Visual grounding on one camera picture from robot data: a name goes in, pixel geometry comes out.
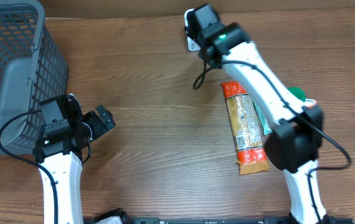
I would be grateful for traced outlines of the red snack package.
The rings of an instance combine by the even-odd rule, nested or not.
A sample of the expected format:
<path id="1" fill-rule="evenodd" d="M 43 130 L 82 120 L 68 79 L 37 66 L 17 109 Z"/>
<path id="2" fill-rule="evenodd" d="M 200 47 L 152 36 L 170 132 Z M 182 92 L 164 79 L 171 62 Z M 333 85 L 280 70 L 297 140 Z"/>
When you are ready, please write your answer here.
<path id="1" fill-rule="evenodd" d="M 223 82 L 221 87 L 234 137 L 239 174 L 268 171 L 270 166 L 263 147 L 258 114 L 251 97 L 238 82 Z"/>

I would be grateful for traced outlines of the teal tissue packet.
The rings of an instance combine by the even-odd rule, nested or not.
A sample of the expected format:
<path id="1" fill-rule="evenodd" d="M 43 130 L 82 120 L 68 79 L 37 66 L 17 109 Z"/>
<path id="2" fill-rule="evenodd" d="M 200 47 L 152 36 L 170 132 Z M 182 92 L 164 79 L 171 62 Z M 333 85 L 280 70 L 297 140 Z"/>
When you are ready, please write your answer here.
<path id="1" fill-rule="evenodd" d="M 258 107 L 258 105 L 253 101 L 253 105 L 255 107 L 255 110 L 258 114 L 258 118 L 261 122 L 262 125 L 262 129 L 263 129 L 263 134 L 266 136 L 268 134 L 272 133 L 272 129 L 270 128 L 270 126 L 268 125 L 268 121 L 265 117 L 265 115 L 262 113 L 262 110 Z"/>

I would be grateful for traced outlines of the green lid jar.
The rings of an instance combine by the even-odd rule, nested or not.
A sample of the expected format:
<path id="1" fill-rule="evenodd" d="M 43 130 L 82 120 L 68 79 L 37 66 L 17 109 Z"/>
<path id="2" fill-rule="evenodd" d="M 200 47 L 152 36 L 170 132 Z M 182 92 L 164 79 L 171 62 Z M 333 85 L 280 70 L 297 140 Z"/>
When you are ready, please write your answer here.
<path id="1" fill-rule="evenodd" d="M 289 87 L 289 92 L 296 96 L 302 102 L 306 101 L 306 93 L 299 87 Z"/>

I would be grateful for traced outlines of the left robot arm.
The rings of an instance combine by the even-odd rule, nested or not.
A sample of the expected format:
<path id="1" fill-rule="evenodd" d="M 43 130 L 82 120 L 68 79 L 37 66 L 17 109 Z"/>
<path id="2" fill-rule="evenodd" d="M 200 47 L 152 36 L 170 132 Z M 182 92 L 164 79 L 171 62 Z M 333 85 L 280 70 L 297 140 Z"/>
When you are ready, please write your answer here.
<path id="1" fill-rule="evenodd" d="M 80 179 L 85 159 L 82 150 L 115 127 L 103 105 L 82 113 L 73 95 L 41 101 L 44 132 L 33 149 L 40 165 L 45 223 L 83 223 Z"/>

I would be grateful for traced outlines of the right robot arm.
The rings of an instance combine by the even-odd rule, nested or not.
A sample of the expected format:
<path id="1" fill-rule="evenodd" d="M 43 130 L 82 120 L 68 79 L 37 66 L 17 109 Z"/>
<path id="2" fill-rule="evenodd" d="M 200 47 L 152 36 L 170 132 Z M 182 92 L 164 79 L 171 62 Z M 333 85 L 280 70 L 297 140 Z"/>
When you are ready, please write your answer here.
<path id="1" fill-rule="evenodd" d="M 264 148 L 272 164 L 283 171 L 291 198 L 292 223 L 323 223 L 328 217 L 317 181 L 323 113 L 307 107 L 278 79 L 238 23 L 222 23 L 208 4 L 184 14 L 187 36 L 199 47 L 199 57 L 238 81 L 255 101 L 272 129 Z"/>

